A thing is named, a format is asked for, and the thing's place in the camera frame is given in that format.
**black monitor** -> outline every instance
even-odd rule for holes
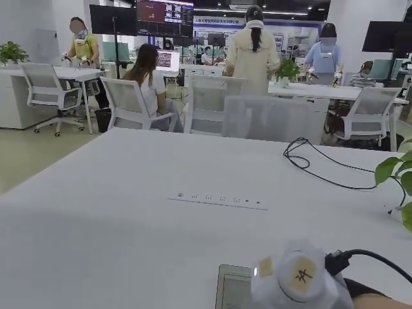
[[[223,33],[209,33],[207,42],[213,46],[226,46],[226,39]]]
[[[193,37],[193,45],[204,45],[205,38],[204,37]]]
[[[173,39],[173,45],[181,46],[181,47],[189,47],[192,45],[192,39],[182,39],[180,37],[176,37]]]
[[[395,53],[404,58],[412,52],[412,23],[401,21],[371,21],[366,34],[363,52]]]
[[[193,37],[193,3],[175,0],[138,0],[138,35]]]
[[[113,28],[116,18],[116,33]],[[137,35],[136,10],[117,6],[90,5],[91,31],[94,34]]]

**person in yellow shirt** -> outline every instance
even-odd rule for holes
[[[70,51],[63,57],[69,60],[76,59],[80,62],[81,68],[100,68],[97,38],[89,32],[84,21],[80,17],[73,17],[70,20],[70,30],[74,36]],[[108,108],[109,101],[103,83],[100,79],[97,82],[100,93],[95,95],[96,101],[100,108]]]

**potted plant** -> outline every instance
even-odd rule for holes
[[[412,196],[412,151],[408,151],[402,157],[391,157],[379,164],[375,170],[376,185],[384,183],[388,179],[394,179],[402,187],[404,198],[401,205],[389,211],[396,220],[412,232],[412,201],[406,202],[406,196]]]
[[[0,45],[0,62],[18,64],[28,60],[28,54],[12,41]]]
[[[292,59],[282,60],[276,71],[276,77],[279,79],[279,85],[282,88],[289,87],[289,82],[296,80],[299,75],[299,66]]]

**display screen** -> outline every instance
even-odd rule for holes
[[[136,7],[138,35],[193,37],[193,3],[138,0]]]

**green plant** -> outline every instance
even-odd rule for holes
[[[24,62],[28,60],[28,54],[18,44],[8,41],[0,45],[0,62],[6,64],[9,60],[16,64]]]
[[[276,76],[283,78],[288,77],[289,80],[296,80],[299,75],[299,66],[291,59],[282,60],[280,66],[276,70]]]
[[[384,183],[389,178],[396,180],[402,186],[404,192],[412,196],[412,151],[408,151],[400,158],[388,158],[376,167],[376,185]],[[400,205],[397,210],[402,212],[402,221],[405,227],[412,232],[412,202]]]

